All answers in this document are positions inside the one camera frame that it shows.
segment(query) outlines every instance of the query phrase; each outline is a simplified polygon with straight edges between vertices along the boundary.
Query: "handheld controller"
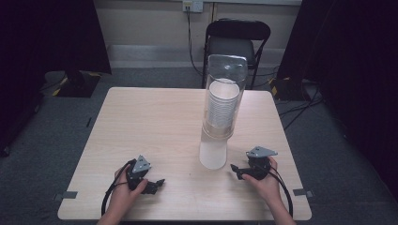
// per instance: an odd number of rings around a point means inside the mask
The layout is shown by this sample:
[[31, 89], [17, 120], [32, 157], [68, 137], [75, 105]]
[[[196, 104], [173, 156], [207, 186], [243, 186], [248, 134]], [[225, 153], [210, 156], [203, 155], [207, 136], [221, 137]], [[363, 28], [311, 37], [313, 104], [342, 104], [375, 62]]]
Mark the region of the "handheld controller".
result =
[[233, 172], [237, 173], [237, 179], [242, 180], [242, 174], [246, 173], [257, 180], [264, 179], [270, 168], [271, 164], [269, 162], [268, 156], [276, 156], [277, 152], [269, 150], [264, 147], [256, 146], [252, 151], [246, 152], [248, 157], [250, 168], [240, 169], [238, 166], [231, 164], [231, 169]]
[[[127, 183], [130, 190], [135, 190], [137, 186], [144, 179], [144, 176], [150, 170], [150, 163], [146, 161], [143, 156], [139, 156], [138, 159], [130, 161], [130, 166], [126, 172]], [[156, 183], [147, 183], [145, 189], [141, 194], [155, 194], [158, 188], [164, 183], [164, 179], [157, 181]]]

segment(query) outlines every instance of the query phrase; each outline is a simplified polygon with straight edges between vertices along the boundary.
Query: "chair backrest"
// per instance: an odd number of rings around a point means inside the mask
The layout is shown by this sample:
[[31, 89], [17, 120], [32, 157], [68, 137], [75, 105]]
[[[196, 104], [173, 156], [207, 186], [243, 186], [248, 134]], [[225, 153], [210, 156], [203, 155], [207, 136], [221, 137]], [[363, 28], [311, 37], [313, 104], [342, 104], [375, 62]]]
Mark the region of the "chair backrest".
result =
[[269, 26], [259, 21], [239, 19], [219, 19], [212, 22], [206, 30], [206, 36], [221, 38], [239, 38], [251, 40], [267, 40], [271, 30]]

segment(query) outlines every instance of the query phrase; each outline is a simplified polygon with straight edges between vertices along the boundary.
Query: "chair leg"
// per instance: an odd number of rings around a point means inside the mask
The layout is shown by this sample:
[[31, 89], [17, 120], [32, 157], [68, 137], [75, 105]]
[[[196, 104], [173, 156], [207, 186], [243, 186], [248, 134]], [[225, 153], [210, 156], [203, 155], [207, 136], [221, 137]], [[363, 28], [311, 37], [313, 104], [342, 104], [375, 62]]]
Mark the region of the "chair leg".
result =
[[258, 69], [258, 67], [256, 67], [256, 68], [254, 69], [253, 78], [252, 78], [252, 83], [251, 83], [251, 85], [250, 85], [250, 90], [253, 90], [253, 88], [254, 88], [254, 81], [255, 81], [255, 76], [257, 75], [257, 69]]
[[203, 61], [203, 71], [202, 71], [202, 89], [206, 88], [206, 67], [207, 67], [207, 62], [205, 58]]

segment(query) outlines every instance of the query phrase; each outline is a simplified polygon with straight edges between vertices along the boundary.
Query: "baseboard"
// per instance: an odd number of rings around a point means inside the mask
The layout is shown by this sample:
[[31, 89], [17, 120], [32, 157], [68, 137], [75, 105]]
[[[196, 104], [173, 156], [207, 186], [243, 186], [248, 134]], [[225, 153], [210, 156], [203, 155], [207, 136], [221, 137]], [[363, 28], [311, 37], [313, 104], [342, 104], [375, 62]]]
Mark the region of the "baseboard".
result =
[[[171, 46], [109, 45], [107, 46], [111, 68], [188, 68], [192, 67], [188, 48]], [[274, 68], [283, 58], [284, 49], [264, 49], [261, 68]], [[193, 63], [201, 68], [203, 54], [195, 51]]]

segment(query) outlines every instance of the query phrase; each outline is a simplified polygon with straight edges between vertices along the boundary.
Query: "gray carpet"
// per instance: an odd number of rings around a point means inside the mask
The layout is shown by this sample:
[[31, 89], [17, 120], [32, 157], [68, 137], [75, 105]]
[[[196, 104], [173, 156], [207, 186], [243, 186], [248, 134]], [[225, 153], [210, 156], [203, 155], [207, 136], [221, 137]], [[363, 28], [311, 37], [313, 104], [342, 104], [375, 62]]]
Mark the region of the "gray carpet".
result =
[[[272, 69], [263, 69], [260, 74], [270, 72]], [[46, 74], [45, 86], [62, 76], [62, 72]], [[265, 81], [266, 77], [256, 80], [259, 84]], [[0, 224], [95, 224], [60, 220], [60, 202], [53, 197], [68, 188], [108, 89], [200, 88], [200, 84], [201, 77], [190, 67], [115, 68], [112, 76], [100, 79], [91, 98], [52, 97], [55, 87], [43, 91], [38, 113], [10, 146], [10, 156], [0, 158]], [[311, 95], [315, 93], [315, 86], [307, 88]], [[303, 102], [275, 103], [283, 113]], [[283, 125], [298, 113], [281, 116]], [[321, 102], [304, 111], [286, 130], [302, 184], [314, 194], [309, 198], [313, 217], [298, 224], [397, 224], [396, 201], [370, 163], [346, 141], [341, 127]]]

